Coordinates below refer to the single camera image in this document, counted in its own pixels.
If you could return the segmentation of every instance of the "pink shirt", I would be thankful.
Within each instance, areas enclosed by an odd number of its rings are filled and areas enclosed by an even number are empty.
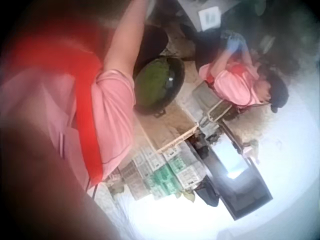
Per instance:
[[[134,81],[117,70],[102,72],[92,84],[91,93],[105,179],[133,142]],[[68,74],[27,69],[1,86],[0,96],[1,116],[15,114],[40,128],[86,188],[89,175],[74,123],[75,79]]]
[[[207,79],[209,67],[210,64],[206,64],[199,69],[199,75],[203,80]],[[219,97],[239,106],[261,104],[253,89],[254,81],[259,79],[257,70],[253,66],[246,66],[246,70],[242,76],[228,70],[220,72],[213,84]]]

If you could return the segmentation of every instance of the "glove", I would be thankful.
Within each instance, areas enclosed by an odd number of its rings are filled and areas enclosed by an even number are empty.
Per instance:
[[[226,50],[233,54],[238,50],[240,43],[239,38],[230,36],[226,43]]]

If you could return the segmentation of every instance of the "hair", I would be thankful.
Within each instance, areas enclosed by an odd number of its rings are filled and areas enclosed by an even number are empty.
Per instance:
[[[266,74],[266,80],[270,83],[270,103],[272,112],[276,113],[278,108],[282,108],[288,101],[289,92],[284,81],[272,70]]]

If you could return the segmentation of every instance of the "box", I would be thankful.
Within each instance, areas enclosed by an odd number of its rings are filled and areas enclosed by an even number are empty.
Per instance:
[[[162,153],[164,159],[168,162],[173,157],[177,156],[181,152],[179,145],[168,148]]]
[[[126,167],[121,169],[120,173],[135,200],[142,199],[150,194],[134,161],[131,161]]]
[[[153,171],[145,158],[145,155],[138,151],[132,158],[133,162],[135,163],[135,166],[140,173],[142,179],[145,179],[153,174]]]
[[[206,176],[206,170],[201,162],[197,161],[175,174],[184,189],[192,189]]]
[[[165,158],[161,154],[156,153],[150,146],[141,147],[141,152],[144,154],[153,172],[166,164]]]
[[[175,174],[178,174],[193,163],[198,162],[198,159],[192,153],[186,142],[182,142],[178,146],[180,148],[180,152],[168,161],[171,169]]]
[[[153,194],[155,200],[182,190],[181,184],[168,164],[155,171],[154,174],[146,178],[144,182]]]

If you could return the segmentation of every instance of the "wok handle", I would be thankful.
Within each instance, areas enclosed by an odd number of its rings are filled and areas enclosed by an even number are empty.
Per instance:
[[[158,119],[158,118],[162,117],[162,116],[165,115],[165,114],[166,114],[166,110],[163,109],[163,110],[155,113],[153,116],[154,116],[156,119]]]

